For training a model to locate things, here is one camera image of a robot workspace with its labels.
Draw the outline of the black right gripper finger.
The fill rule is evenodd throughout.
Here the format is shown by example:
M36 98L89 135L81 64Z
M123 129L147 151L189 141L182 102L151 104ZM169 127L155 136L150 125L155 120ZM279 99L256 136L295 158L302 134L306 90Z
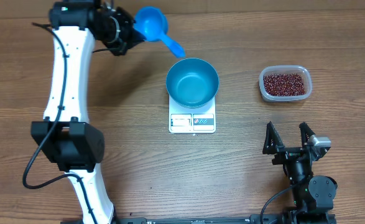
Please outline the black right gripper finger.
M266 138L264 141L263 154L278 154L284 152L285 146L273 123L269 121L266 128Z
M306 122L300 123L299 128L300 128L302 147L312 146L312 144L309 143L308 140L315 133L312 131L312 129L308 126L308 124Z

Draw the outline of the blue plastic measuring scoop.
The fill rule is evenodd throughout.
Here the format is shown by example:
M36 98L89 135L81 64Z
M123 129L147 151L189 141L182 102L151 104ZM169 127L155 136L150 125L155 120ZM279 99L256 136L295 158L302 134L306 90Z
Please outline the blue plastic measuring scoop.
M141 8L135 16L135 21L134 28L144 36L145 41L161 40L174 56L185 57L183 47L167 35L169 28L167 18L159 8L151 6Z

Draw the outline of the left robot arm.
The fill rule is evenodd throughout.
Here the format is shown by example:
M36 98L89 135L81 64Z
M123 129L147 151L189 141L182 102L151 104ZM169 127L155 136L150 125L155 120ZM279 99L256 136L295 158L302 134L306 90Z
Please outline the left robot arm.
M53 37L52 84L43 118L32 123L30 133L37 153L72 183L82 223L117 221L101 173L104 135L88 116L88 74L97 41L115 56L142 42L133 25L130 13L101 1L56 2L43 25Z

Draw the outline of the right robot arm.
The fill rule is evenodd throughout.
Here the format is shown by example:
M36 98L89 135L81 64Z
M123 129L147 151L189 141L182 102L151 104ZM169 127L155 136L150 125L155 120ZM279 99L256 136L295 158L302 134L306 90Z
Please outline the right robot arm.
M327 136L316 135L303 122L299 125L300 147L287 147L282 142L272 122L267 123L263 154L273 155L273 165L281 165L290 181L290 190L295 207L282 215L283 223L334 223L335 217L328 214L333 209L333 200L338 184L328 176L313 175L312 165L331 148Z

